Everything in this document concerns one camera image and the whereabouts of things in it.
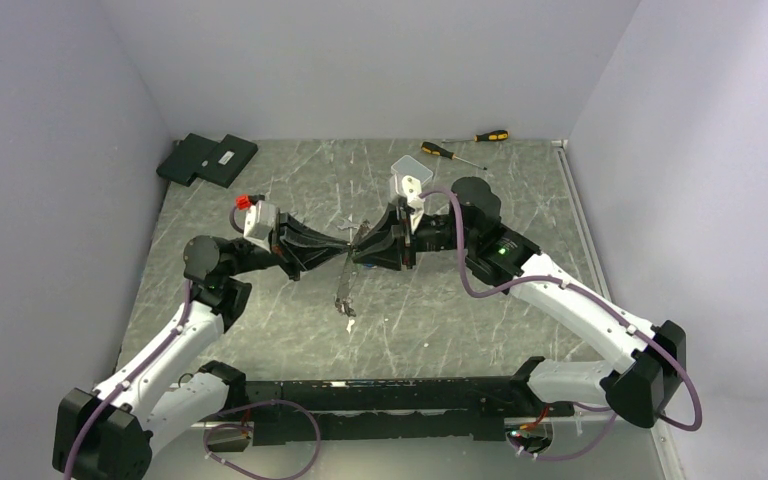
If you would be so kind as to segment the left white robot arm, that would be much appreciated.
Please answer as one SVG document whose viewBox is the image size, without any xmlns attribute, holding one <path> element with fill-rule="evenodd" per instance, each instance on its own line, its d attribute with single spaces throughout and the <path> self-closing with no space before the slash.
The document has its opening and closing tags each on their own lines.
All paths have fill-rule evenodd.
<svg viewBox="0 0 768 480">
<path fill-rule="evenodd" d="M 184 298 L 173 317 L 125 366 L 89 391 L 70 391 L 57 411 L 53 467 L 66 479 L 141 479 L 153 457 L 190 425 L 214 413 L 239 417 L 245 376 L 214 367 L 173 389 L 203 350 L 244 312 L 252 286 L 237 275 L 281 268 L 301 273 L 345 254 L 349 241 L 315 231 L 289 214 L 247 212 L 240 237 L 199 235 L 183 251 Z"/>
</svg>

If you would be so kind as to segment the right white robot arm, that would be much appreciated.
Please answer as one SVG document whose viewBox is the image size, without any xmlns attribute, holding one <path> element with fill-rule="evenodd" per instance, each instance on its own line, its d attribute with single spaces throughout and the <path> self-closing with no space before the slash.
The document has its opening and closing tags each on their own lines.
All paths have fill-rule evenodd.
<svg viewBox="0 0 768 480">
<path fill-rule="evenodd" d="M 400 271 L 420 253 L 453 251 L 466 293 L 476 299 L 509 295 L 549 314 L 599 355 L 597 362 L 535 358 L 516 374 L 511 401 L 534 415 L 548 403 L 605 407 L 626 422 L 651 428 L 664 421 L 685 431 L 702 422 L 701 402 L 686 369 L 686 333 L 675 322 L 655 325 L 611 303 L 565 272 L 549 254 L 501 221 L 501 200 L 478 177 L 440 188 L 446 214 L 428 215 L 434 195 L 410 176 L 394 176 L 380 221 L 359 234 L 357 264 Z"/>
</svg>

